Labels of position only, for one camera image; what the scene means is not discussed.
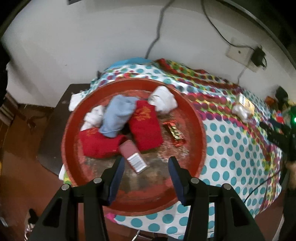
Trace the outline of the clear plastic bag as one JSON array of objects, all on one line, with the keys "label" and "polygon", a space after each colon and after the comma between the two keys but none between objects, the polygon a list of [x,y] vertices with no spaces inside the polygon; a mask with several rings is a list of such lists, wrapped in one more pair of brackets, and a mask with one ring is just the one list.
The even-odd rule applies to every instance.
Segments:
[{"label": "clear plastic bag", "polygon": [[235,104],[231,110],[232,114],[240,118],[243,123],[248,123],[252,113],[249,109],[245,108],[241,104]]}]

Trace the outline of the red candy wrapper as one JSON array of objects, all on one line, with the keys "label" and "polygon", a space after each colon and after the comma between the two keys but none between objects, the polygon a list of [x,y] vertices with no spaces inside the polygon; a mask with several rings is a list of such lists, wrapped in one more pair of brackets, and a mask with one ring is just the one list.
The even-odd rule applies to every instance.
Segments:
[{"label": "red candy wrapper", "polygon": [[163,122],[163,127],[168,131],[171,135],[171,139],[173,145],[175,147],[180,147],[186,143],[185,136],[183,133],[178,129],[178,124],[176,120],[168,120]]}]

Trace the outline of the white sock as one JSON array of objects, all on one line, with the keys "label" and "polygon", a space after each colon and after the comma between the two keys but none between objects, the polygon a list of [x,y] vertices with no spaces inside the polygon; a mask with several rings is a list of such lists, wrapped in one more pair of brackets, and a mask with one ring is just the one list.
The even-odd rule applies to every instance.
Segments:
[{"label": "white sock", "polygon": [[84,123],[81,126],[81,131],[88,130],[90,128],[99,128],[103,121],[105,107],[98,105],[94,107],[91,112],[86,113],[84,117]]},{"label": "white sock", "polygon": [[158,86],[148,97],[147,102],[153,105],[160,115],[168,114],[178,107],[174,95],[165,86]]}]

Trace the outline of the red sock with gold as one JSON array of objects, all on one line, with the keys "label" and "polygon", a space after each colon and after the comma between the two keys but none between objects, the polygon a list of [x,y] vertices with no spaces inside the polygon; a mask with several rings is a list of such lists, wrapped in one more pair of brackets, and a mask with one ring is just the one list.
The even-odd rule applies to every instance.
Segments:
[{"label": "red sock with gold", "polygon": [[155,106],[146,100],[138,100],[136,109],[128,121],[129,129],[140,152],[158,148],[163,143]]}]

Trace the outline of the light blue sock back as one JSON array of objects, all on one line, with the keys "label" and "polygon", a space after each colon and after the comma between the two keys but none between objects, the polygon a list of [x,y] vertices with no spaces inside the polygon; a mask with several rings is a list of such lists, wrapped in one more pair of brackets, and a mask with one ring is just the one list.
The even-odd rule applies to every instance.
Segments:
[{"label": "light blue sock back", "polygon": [[114,96],[103,115],[99,132],[108,138],[116,137],[133,115],[138,100],[137,97],[121,94]]}]

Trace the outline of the white sock back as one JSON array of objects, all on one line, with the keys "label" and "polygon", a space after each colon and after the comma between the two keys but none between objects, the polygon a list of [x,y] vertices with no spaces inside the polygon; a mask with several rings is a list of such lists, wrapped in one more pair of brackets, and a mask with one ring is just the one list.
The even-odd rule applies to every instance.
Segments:
[{"label": "white sock back", "polygon": [[153,105],[160,115],[168,114],[178,107],[174,95],[165,86],[158,86],[148,97],[147,102]]}]

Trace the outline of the black phone holder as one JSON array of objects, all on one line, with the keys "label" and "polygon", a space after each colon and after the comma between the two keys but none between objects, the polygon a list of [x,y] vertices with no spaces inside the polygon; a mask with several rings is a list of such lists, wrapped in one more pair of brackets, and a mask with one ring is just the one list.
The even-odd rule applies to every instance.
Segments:
[{"label": "black phone holder", "polygon": [[288,103],[288,93],[279,86],[276,90],[275,97],[277,99],[278,109],[282,110],[284,105]]}]

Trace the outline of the polka dot tablecloth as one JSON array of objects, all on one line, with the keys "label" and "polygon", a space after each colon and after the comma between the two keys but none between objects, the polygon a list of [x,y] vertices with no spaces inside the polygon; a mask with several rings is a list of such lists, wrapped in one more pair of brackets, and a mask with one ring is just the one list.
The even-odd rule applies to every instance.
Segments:
[{"label": "polka dot tablecloth", "polygon": [[[268,208],[279,196],[282,152],[267,139],[259,123],[275,115],[264,101],[248,90],[204,70],[194,70],[175,61],[133,61],[116,64],[94,79],[86,91],[72,95],[73,112],[82,100],[112,82],[144,78],[184,94],[198,112],[206,134],[206,156],[201,174],[204,183],[216,187],[229,183],[252,216]],[[254,115],[243,123],[231,110],[242,93],[255,106]],[[126,216],[105,208],[106,217],[118,224],[146,232],[184,237],[190,209],[177,200],[172,206],[147,215]]]}]

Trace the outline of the yellow medicine box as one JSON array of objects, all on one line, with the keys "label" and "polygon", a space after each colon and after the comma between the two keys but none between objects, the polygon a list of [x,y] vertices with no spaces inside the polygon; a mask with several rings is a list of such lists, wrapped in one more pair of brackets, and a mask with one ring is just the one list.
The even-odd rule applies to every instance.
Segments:
[{"label": "yellow medicine box", "polygon": [[249,115],[254,115],[255,106],[254,104],[242,93],[237,95],[237,103],[242,106]]}]

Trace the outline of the red round tray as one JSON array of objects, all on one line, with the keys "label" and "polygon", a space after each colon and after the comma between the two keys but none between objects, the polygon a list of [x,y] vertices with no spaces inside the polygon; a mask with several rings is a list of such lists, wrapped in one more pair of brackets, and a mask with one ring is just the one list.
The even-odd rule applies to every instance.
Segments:
[{"label": "red round tray", "polygon": [[[83,120],[98,105],[106,106],[116,95],[147,99],[161,85],[144,78],[122,79],[98,88],[76,107],[70,115],[61,144],[62,161],[71,183],[82,186],[99,177],[110,168],[116,156],[112,152],[117,140],[100,138],[97,129],[81,132]],[[135,156],[140,166],[136,173],[130,163],[125,172],[115,200],[109,207],[112,213],[126,216],[147,215],[164,210],[177,202],[177,196],[169,175],[168,159],[175,157],[182,168],[194,177],[201,174],[206,156],[206,134],[202,120],[191,101],[173,87],[169,91],[177,101],[177,108],[158,118],[163,143],[142,151],[131,133],[123,135],[118,152],[125,158]]]}]

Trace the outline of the dark side table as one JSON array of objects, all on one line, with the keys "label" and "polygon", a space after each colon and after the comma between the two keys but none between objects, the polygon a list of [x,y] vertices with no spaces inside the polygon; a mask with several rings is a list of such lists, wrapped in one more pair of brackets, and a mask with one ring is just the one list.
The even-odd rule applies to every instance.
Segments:
[{"label": "dark side table", "polygon": [[62,168],[61,142],[67,120],[70,116],[68,106],[71,96],[80,91],[88,90],[89,84],[71,84],[68,86],[49,119],[45,133],[41,139],[37,160],[39,163],[54,173],[59,175]]}]

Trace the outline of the black power adapter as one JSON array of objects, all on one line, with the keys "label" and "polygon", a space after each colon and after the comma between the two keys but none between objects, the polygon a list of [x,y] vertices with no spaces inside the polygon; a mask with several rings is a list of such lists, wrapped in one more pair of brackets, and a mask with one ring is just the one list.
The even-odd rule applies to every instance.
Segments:
[{"label": "black power adapter", "polygon": [[265,56],[266,54],[263,51],[262,47],[257,46],[252,53],[250,60],[256,67],[267,68],[267,60]]}]

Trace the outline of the white wall socket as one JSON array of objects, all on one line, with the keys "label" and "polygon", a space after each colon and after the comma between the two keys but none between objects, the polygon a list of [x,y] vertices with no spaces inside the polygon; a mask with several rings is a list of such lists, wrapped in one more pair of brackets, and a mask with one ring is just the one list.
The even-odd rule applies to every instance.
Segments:
[{"label": "white wall socket", "polygon": [[230,45],[226,52],[226,56],[249,68],[251,71],[257,72],[262,67],[255,66],[255,64],[251,61],[251,56],[254,52],[253,49],[256,47],[238,48]]}]

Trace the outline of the wall television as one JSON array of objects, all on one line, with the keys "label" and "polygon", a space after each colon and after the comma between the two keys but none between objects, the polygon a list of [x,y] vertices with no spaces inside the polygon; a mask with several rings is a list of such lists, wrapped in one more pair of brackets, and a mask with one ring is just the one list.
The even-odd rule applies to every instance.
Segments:
[{"label": "wall television", "polygon": [[295,1],[222,1],[257,22],[295,66]]}]

